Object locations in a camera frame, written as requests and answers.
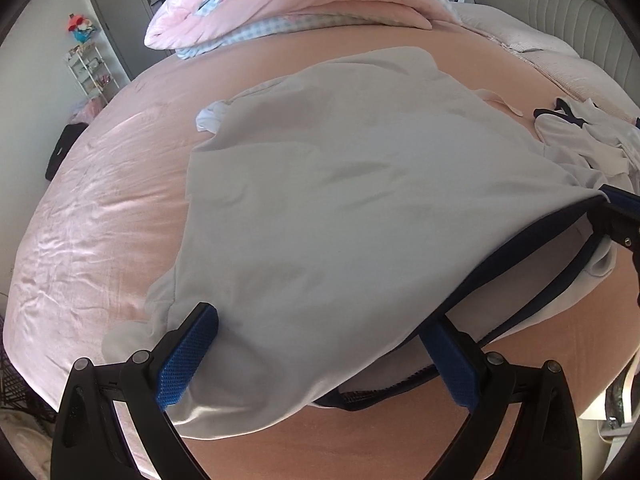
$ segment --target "pink bed sheet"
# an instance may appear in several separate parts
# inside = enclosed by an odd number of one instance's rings
[[[27,382],[57,407],[74,360],[101,364],[104,333],[145,316],[147,289],[180,247],[186,167],[192,147],[207,138],[195,127],[201,108],[316,62],[400,45],[420,46],[467,87],[507,98],[525,113],[513,118],[532,132],[533,109],[561,94],[497,44],[438,22],[432,31],[359,26],[270,36],[160,62],[123,89],[78,140],[20,245],[4,344]],[[577,306],[497,348],[523,364],[558,359],[583,410],[638,348],[634,282],[629,260],[621,258],[613,277]],[[372,410],[306,408],[254,435],[190,446],[217,479],[421,478],[461,417],[432,381]],[[131,433],[129,422],[125,430]],[[152,471],[139,446],[133,453]]]

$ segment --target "laundry basket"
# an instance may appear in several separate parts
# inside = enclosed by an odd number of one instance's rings
[[[56,412],[24,381],[15,370],[4,351],[2,329],[4,319],[0,317],[0,408],[17,410],[42,422],[56,421]]]

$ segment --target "door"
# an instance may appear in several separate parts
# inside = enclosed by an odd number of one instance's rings
[[[144,43],[146,28],[164,0],[91,0],[98,20],[130,79],[163,60],[166,50]]]

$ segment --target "metal screw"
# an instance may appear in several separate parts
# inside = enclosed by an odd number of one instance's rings
[[[132,359],[135,364],[141,365],[142,363],[146,362],[147,359],[149,359],[149,352],[147,352],[146,350],[139,350],[135,354],[133,354]]]
[[[560,366],[560,363],[556,361],[549,361],[546,364],[546,368],[553,374],[557,374],[558,372],[562,371],[562,367]]]
[[[504,357],[498,354],[498,352],[489,352],[486,355],[486,360],[494,366],[499,366],[504,362]]]
[[[78,371],[84,370],[89,365],[89,359],[86,357],[81,357],[74,363],[74,368]]]

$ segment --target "beige upholstered headboard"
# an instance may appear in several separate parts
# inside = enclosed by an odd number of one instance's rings
[[[465,0],[497,7],[569,43],[640,105],[640,57],[603,0]]]

